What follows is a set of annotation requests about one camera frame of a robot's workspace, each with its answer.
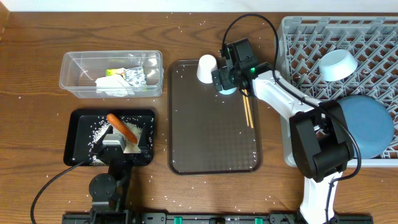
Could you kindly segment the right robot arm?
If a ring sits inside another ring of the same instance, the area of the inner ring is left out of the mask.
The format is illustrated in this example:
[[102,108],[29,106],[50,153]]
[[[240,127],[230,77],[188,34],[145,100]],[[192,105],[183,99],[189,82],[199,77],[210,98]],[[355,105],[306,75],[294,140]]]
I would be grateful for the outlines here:
[[343,171],[358,146],[348,131],[341,105],[321,103],[287,82],[275,67],[260,63],[248,39],[220,50],[225,66],[211,73],[216,90],[238,88],[272,106],[289,124],[295,164],[305,177],[300,214],[306,223],[330,223],[336,184],[345,180]]

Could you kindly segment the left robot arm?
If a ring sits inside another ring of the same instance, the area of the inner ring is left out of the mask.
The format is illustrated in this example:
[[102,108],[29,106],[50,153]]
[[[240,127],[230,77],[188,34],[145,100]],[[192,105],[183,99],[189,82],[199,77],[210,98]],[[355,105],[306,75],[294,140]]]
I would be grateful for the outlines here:
[[133,167],[146,166],[153,160],[149,126],[142,127],[138,140],[140,153],[124,152],[126,142],[109,127],[95,141],[93,159],[108,166],[107,173],[98,174],[89,184],[92,209],[88,223],[137,223],[139,217],[126,208],[127,193]]

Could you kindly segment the light blue plastic cup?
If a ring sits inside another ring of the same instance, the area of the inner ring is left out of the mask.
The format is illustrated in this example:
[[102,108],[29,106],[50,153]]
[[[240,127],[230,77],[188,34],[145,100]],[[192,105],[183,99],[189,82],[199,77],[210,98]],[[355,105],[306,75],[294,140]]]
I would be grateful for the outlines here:
[[230,95],[230,94],[233,94],[236,90],[237,90],[236,87],[235,88],[231,88],[229,90],[221,90],[220,94],[222,94],[222,95]]

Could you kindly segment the orange carrot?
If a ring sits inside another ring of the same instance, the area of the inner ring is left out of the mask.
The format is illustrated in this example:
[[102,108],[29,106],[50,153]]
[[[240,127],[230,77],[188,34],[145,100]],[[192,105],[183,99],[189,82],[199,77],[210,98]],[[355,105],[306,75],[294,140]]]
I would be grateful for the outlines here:
[[121,134],[123,134],[128,140],[137,144],[138,140],[136,136],[130,131],[130,129],[114,114],[110,113],[106,116],[108,122],[116,128]]

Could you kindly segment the dark blue plate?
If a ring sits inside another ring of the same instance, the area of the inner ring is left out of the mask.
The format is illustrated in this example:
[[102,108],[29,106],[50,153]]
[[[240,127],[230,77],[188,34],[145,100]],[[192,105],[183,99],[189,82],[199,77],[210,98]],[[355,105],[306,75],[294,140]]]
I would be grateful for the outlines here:
[[385,107],[369,96],[354,95],[338,100],[348,131],[359,146],[363,159],[377,157],[394,137],[394,123]]

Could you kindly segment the light blue bowl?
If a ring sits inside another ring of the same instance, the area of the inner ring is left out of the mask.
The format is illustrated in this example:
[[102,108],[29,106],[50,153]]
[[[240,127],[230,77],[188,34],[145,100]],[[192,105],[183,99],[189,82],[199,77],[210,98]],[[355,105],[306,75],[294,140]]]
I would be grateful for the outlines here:
[[325,82],[334,82],[350,76],[358,67],[358,61],[348,50],[328,52],[320,59],[319,72]]

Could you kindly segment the wooden chopstick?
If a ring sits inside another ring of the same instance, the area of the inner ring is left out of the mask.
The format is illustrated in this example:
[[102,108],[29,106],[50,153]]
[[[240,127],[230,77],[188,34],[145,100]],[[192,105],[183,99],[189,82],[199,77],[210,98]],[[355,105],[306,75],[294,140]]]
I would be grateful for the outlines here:
[[247,107],[248,107],[249,126],[251,127],[251,129],[253,129],[254,124],[253,124],[253,120],[252,120],[251,106],[250,106],[248,97],[246,97],[246,103],[247,103]]
[[245,111],[245,117],[246,117],[246,124],[247,126],[249,126],[249,116],[248,116],[248,107],[247,107],[247,103],[246,103],[246,96],[242,96],[243,97],[243,104],[244,104],[244,111]]

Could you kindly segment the silver foil snack wrapper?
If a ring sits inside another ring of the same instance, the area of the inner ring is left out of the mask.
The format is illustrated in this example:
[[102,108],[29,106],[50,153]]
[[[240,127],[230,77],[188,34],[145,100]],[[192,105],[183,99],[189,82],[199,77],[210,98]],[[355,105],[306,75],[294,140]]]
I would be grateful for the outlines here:
[[144,67],[133,67],[133,68],[114,68],[107,69],[105,71],[107,77],[119,75],[133,87],[143,87],[147,85],[146,74]]

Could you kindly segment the white tissue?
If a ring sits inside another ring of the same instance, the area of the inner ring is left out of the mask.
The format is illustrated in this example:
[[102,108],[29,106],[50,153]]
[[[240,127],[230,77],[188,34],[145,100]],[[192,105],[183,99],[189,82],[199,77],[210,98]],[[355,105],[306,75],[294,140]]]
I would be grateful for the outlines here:
[[132,86],[120,75],[97,78],[95,83],[96,92],[105,93],[109,97],[127,97],[135,95],[135,92],[131,89]]

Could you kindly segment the pink plastic cup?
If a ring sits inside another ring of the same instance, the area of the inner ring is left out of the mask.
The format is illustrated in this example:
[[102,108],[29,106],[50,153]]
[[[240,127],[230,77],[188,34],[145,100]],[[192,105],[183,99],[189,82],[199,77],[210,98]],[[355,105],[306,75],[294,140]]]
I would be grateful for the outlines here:
[[203,55],[198,61],[197,78],[205,84],[213,83],[212,71],[217,70],[217,61],[212,55]]

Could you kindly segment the pile of rice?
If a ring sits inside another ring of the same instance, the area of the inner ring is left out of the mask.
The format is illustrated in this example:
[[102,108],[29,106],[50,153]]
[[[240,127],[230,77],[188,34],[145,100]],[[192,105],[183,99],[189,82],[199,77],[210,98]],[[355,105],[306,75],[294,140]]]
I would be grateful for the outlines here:
[[[138,143],[139,143],[142,128],[140,128],[136,124],[133,124],[133,123],[130,123],[127,121],[122,121],[122,122],[136,136]],[[92,152],[92,150],[95,146],[103,145],[102,140],[104,139],[106,134],[119,134],[119,135],[122,135],[124,137],[124,139],[126,140],[126,148],[125,148],[124,152],[138,152],[139,154],[141,153],[141,150],[138,148],[138,143],[135,144],[135,143],[131,142],[130,140],[128,140],[123,134],[121,134],[109,122],[102,121],[101,124],[102,124],[102,126],[100,128],[94,130],[93,135],[92,135],[92,141],[88,144],[91,147],[90,152]]]

